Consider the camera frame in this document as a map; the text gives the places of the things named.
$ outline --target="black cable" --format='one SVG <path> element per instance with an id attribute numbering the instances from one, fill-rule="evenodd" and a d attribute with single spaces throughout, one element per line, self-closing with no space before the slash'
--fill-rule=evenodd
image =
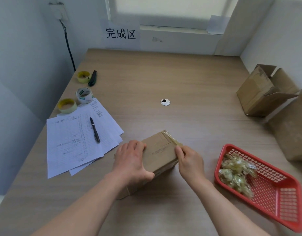
<path id="1" fill-rule="evenodd" d="M 74 61 L 73 61 L 73 58 L 72 58 L 72 54 L 71 54 L 71 51 L 70 51 L 69 42 L 68 42 L 68 38 L 67 38 L 67 28 L 66 28 L 66 26 L 62 23 L 61 20 L 59 20 L 59 21 L 60 21 L 60 23 L 61 23 L 61 25 L 62 25 L 63 31 L 65 32 L 65 38 L 66 38 L 67 48 L 68 48 L 68 51 L 69 51 L 69 54 L 70 54 L 70 58 L 71 58 L 71 61 L 72 61 L 73 69 L 74 69 L 74 71 L 75 71 Z"/>

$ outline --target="left hand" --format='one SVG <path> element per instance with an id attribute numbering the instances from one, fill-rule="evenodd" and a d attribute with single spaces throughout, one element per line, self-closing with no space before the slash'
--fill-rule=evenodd
<path id="1" fill-rule="evenodd" d="M 151 181 L 153 172 L 144 169 L 142 163 L 142 152 L 146 144 L 137 140 L 131 140 L 118 147 L 115 154 L 113 172 L 120 174 L 126 184 L 137 184 L 141 181 Z"/>

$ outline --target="desk surface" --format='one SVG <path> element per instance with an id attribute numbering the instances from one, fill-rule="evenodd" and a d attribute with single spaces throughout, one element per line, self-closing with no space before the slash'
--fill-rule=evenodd
<path id="1" fill-rule="evenodd" d="M 260 120 L 244 115 L 236 91 L 248 72 L 237 57 L 89 49 L 76 72 L 97 70 L 92 91 L 125 133 L 125 142 L 163 129 L 198 151 L 213 181 L 222 146 L 232 143 L 295 176 L 291 164 Z M 70 80 L 63 98 L 85 87 Z M 169 106 L 161 99 L 171 101 Z M 58 114 L 54 110 L 51 117 Z M 29 235 L 94 186 L 112 168 L 115 149 L 74 176 L 47 179 L 46 127 L 0 206 L 0 235 Z M 219 189 L 272 235 L 278 227 Z M 116 201 L 100 235 L 217 235 L 200 201 L 178 172 L 165 172 L 133 196 Z"/>

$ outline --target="wall outlet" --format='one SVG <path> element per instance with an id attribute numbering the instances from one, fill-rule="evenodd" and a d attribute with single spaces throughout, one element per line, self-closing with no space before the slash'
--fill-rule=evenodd
<path id="1" fill-rule="evenodd" d="M 52 4 L 49 3 L 48 4 L 54 14 L 54 17 L 58 20 L 63 20 L 63 21 L 67 21 L 68 20 L 68 16 L 67 16 L 67 12 L 65 10 L 65 6 L 63 3 L 57 3 L 57 4 Z"/>

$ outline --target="pen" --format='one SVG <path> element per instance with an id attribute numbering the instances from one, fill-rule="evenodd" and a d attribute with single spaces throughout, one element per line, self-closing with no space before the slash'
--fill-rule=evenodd
<path id="1" fill-rule="evenodd" d="M 100 141 L 100 138 L 98 137 L 97 131 L 96 131 L 96 129 L 95 129 L 95 125 L 94 125 L 93 119 L 90 118 L 90 121 L 91 121 L 93 130 L 94 130 L 94 138 L 95 138 L 95 141 L 96 141 L 97 143 L 100 143 L 101 141 Z"/>

